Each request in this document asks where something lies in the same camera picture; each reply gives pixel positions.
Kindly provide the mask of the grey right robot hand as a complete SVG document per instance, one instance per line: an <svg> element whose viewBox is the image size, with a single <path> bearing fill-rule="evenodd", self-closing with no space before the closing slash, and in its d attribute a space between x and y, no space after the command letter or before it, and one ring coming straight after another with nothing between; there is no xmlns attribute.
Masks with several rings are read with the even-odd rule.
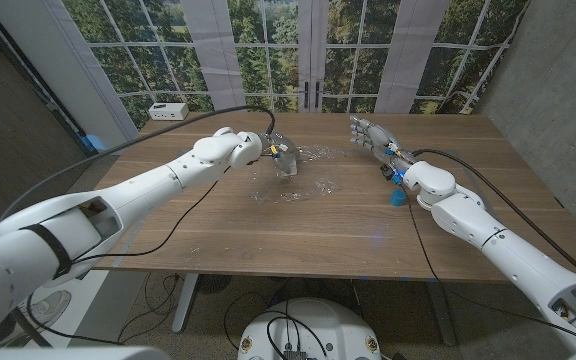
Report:
<svg viewBox="0 0 576 360"><path fill-rule="evenodd" d="M370 150L381 163L393 170L406 172L416 162L412 153L380 125L355 115L350 117L350 121L351 142Z"/></svg>

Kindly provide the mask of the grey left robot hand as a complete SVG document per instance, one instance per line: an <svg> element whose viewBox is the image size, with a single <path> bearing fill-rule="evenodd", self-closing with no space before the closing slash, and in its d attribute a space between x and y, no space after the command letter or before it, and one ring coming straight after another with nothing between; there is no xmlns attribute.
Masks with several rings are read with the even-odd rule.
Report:
<svg viewBox="0 0 576 360"><path fill-rule="evenodd" d="M259 137L262 144L261 155L269 156L282 176L296 175L300 152L295 144L288 137L277 132L262 133Z"/></svg>

